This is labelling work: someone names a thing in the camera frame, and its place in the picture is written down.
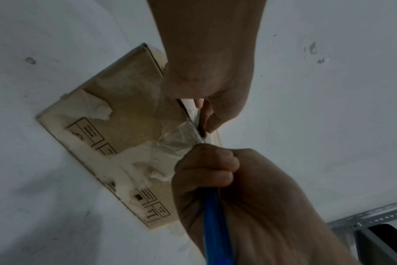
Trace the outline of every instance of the brown cardboard box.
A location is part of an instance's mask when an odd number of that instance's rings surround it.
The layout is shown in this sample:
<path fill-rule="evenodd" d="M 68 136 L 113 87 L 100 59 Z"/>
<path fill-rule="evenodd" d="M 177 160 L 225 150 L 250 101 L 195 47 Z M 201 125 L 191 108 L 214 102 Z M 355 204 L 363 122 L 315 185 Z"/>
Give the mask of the brown cardboard box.
<path fill-rule="evenodd" d="M 141 45 L 44 110 L 38 121 L 149 228 L 178 220 L 175 163 L 203 142 L 192 100 L 160 92 L 164 54 Z"/>

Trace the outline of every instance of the cardboard box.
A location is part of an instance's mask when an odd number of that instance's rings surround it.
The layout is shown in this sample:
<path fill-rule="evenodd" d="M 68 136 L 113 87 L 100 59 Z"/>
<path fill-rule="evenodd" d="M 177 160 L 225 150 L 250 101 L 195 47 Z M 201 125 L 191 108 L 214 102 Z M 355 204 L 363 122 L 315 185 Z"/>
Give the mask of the cardboard box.
<path fill-rule="evenodd" d="M 192 100 L 161 94 L 165 63 L 163 53 L 143 44 L 38 117 L 149 228 L 178 220 L 173 168 L 203 142 Z"/>

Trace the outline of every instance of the blue handle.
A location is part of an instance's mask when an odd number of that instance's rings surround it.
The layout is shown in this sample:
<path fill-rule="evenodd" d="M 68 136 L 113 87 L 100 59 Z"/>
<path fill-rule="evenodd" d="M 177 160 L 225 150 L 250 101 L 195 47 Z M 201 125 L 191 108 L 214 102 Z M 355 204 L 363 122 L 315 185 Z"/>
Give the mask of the blue handle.
<path fill-rule="evenodd" d="M 203 221 L 207 265 L 234 265 L 229 231 L 216 188 L 205 189 Z"/>

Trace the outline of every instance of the concrete floor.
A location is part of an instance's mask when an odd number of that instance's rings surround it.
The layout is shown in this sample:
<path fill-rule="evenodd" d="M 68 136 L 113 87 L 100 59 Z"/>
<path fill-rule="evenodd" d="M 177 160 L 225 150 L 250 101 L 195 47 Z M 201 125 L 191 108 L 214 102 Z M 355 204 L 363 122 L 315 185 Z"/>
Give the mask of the concrete floor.
<path fill-rule="evenodd" d="M 98 3 L 0 0 L 0 264 L 202 264 L 178 224 L 149 232 L 35 120 L 138 44 L 162 48 L 146 2 Z M 396 202 L 397 0 L 270 1 L 250 99 L 220 134 L 326 221 Z"/>

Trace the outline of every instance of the human hand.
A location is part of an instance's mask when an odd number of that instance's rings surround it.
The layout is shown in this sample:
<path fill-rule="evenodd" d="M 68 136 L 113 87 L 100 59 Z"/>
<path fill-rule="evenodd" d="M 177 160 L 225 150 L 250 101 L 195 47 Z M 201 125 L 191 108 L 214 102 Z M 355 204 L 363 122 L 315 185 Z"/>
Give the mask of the human hand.
<path fill-rule="evenodd" d="M 200 132 L 212 133 L 243 109 L 253 76 L 253 57 L 241 65 L 195 62 L 165 67 L 162 92 L 178 99 L 194 99 L 200 111 Z"/>
<path fill-rule="evenodd" d="M 203 190 L 220 199 L 237 264 L 358 264 L 297 183 L 254 150 L 197 145 L 175 166 L 180 221 L 203 253 Z"/>

